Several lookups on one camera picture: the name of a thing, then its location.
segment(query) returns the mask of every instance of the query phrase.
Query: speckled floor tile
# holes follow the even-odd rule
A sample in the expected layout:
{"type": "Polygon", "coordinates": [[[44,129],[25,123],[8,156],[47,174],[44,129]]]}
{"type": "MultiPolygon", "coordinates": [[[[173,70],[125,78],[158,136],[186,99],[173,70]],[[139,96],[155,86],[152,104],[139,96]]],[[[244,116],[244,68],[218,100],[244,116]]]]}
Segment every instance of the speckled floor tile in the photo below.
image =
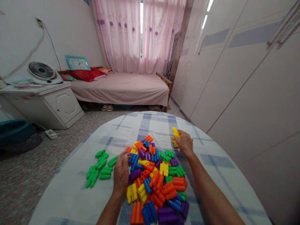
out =
{"type": "MultiPolygon", "coordinates": [[[[112,112],[102,112],[101,105],[93,105],[85,115],[68,130],[50,140],[44,133],[44,141],[35,149],[21,155],[0,155],[0,224],[28,224],[36,205],[50,183],[56,170],[72,150],[102,124],[131,112],[148,111],[146,106],[135,106],[132,110],[115,108],[112,112]]],[[[167,113],[186,118],[170,99],[167,113]]]]}

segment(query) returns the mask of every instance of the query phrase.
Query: wall clock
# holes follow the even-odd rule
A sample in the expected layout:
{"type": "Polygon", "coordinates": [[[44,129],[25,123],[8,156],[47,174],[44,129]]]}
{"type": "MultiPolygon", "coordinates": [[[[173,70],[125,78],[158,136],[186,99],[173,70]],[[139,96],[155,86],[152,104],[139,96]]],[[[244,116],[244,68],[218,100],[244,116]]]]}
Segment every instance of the wall clock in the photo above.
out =
{"type": "Polygon", "coordinates": [[[91,70],[86,57],[65,55],[71,70],[91,70]]]}

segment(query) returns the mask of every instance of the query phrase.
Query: person's left hand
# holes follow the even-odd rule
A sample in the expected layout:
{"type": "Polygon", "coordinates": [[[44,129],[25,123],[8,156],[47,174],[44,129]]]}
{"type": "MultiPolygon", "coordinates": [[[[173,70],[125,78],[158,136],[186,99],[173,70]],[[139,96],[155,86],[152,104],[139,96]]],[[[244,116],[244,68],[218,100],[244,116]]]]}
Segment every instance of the person's left hand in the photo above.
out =
{"type": "Polygon", "coordinates": [[[125,194],[128,186],[129,170],[128,170],[128,157],[131,153],[127,151],[118,155],[117,162],[113,172],[113,194],[122,197],[125,194]]]}

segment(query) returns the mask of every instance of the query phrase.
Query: curtain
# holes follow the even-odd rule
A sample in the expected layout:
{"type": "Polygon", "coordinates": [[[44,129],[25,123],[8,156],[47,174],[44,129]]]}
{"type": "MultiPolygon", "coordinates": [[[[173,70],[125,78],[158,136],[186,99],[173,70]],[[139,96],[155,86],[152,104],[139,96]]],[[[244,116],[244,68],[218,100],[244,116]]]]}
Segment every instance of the curtain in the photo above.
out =
{"type": "Polygon", "coordinates": [[[105,66],[140,73],[140,0],[92,0],[105,66]]]}
{"type": "Polygon", "coordinates": [[[143,0],[141,73],[166,74],[186,0],[143,0]]]}

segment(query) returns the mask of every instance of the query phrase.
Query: checkered tablecloth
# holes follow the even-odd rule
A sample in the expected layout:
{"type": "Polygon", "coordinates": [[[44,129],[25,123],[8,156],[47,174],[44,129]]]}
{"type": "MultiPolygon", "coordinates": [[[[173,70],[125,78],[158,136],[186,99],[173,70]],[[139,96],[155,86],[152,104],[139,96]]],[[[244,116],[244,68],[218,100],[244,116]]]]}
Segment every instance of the checkered tablecloth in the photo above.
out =
{"type": "MultiPolygon", "coordinates": [[[[107,122],[86,137],[67,157],[43,193],[29,224],[91,225],[95,224],[113,189],[110,180],[97,180],[85,188],[85,176],[97,163],[95,154],[105,149],[109,159],[135,141],[150,134],[159,151],[173,149],[187,172],[187,201],[190,209],[186,224],[204,224],[204,211],[198,198],[190,166],[182,153],[174,149],[172,127],[186,131],[194,139],[194,151],[212,179],[222,190],[246,224],[271,224],[246,178],[231,158],[207,134],[189,122],[163,112],[134,112],[107,122]]],[[[130,224],[132,204],[126,199],[117,224],[130,224]]]]}

